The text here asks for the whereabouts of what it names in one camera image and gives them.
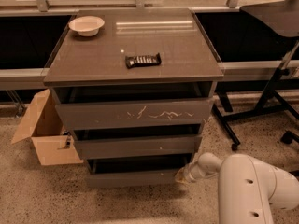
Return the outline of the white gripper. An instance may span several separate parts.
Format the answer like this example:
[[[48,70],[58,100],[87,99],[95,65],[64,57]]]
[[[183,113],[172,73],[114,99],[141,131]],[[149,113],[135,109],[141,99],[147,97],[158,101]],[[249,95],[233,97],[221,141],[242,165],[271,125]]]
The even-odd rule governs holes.
[[[194,183],[205,176],[205,173],[197,163],[188,163],[184,168],[180,168],[175,174],[177,183]]]

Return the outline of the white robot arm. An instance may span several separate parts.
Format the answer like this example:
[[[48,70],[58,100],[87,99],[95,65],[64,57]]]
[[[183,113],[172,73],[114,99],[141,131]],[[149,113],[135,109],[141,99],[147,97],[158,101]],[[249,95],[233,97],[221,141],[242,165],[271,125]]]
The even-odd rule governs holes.
[[[273,208],[299,205],[299,181],[289,172],[249,155],[220,159],[204,153],[175,175],[179,183],[218,178],[219,224],[274,224]]]

